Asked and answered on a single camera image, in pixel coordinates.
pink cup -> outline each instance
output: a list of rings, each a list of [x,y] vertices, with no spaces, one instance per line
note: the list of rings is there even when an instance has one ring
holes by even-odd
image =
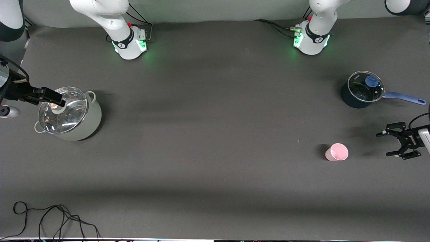
[[[348,158],[348,149],[346,146],[336,143],[326,151],[326,158],[329,161],[343,161]]]

cooking pot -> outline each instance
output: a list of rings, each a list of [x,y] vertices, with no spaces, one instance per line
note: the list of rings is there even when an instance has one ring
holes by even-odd
[[[76,87],[55,90],[63,95],[64,107],[43,102],[39,108],[39,121],[34,124],[38,133],[50,133],[68,141],[83,140],[90,136],[101,120],[100,105],[94,92],[83,92]]]
[[[353,73],[341,89],[342,100],[349,106],[362,109],[382,98],[395,98],[419,105],[426,105],[424,99],[401,93],[387,92],[381,79],[368,71]]]

blue handle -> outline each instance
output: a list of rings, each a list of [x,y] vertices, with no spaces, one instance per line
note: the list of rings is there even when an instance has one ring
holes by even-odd
[[[405,95],[405,94],[401,94],[401,93],[394,93],[394,92],[385,92],[385,96],[384,98],[395,98],[395,99],[400,99],[400,100],[404,100],[404,101],[408,101],[408,102],[413,102],[419,105],[426,105],[427,102],[424,99],[421,98],[417,98],[414,96],[409,96],[409,95]]]

white pot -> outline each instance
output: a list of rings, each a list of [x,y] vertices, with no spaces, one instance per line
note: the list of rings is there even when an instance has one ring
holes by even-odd
[[[58,90],[61,91],[61,89],[65,89],[65,88],[74,88],[76,92],[82,93],[81,90],[75,87],[63,87],[63,88],[57,89],[56,92],[59,92]],[[72,106],[72,105],[69,105],[74,102],[72,99],[69,101],[66,101],[66,106],[63,108],[52,104],[41,105],[39,110],[39,121],[37,121],[34,124],[34,130],[37,133],[50,133],[52,135],[57,136],[58,138],[61,138],[63,140],[68,140],[68,141],[77,141],[77,140],[83,140],[87,138],[92,133],[94,133],[94,131],[99,126],[100,120],[101,120],[101,109],[100,109],[100,105],[96,101],[96,98],[97,96],[92,91],[85,92],[85,97],[83,97],[83,95],[81,94],[81,100],[77,100],[77,101],[83,102],[83,100],[85,100],[85,102],[83,102],[85,104],[85,107],[78,106],[77,109],[80,109],[79,112],[72,110],[73,112],[76,112],[77,119],[73,123],[69,123],[69,124],[62,124],[61,122],[74,114],[73,112],[71,112],[71,114],[67,113],[67,111],[65,112],[65,110],[67,110],[66,108],[69,108],[69,106]],[[48,113],[48,115],[50,115],[50,117],[52,118],[47,119],[46,113]],[[48,125],[45,125],[45,128],[43,128],[40,124],[41,123],[46,124],[46,120],[56,125],[57,130],[54,130],[53,126],[49,128]],[[70,125],[71,128],[70,129],[64,128],[65,125],[66,126]]]

cable connector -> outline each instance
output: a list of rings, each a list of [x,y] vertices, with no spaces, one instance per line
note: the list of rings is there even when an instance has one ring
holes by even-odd
[[[301,27],[290,27],[290,31],[301,33]]]

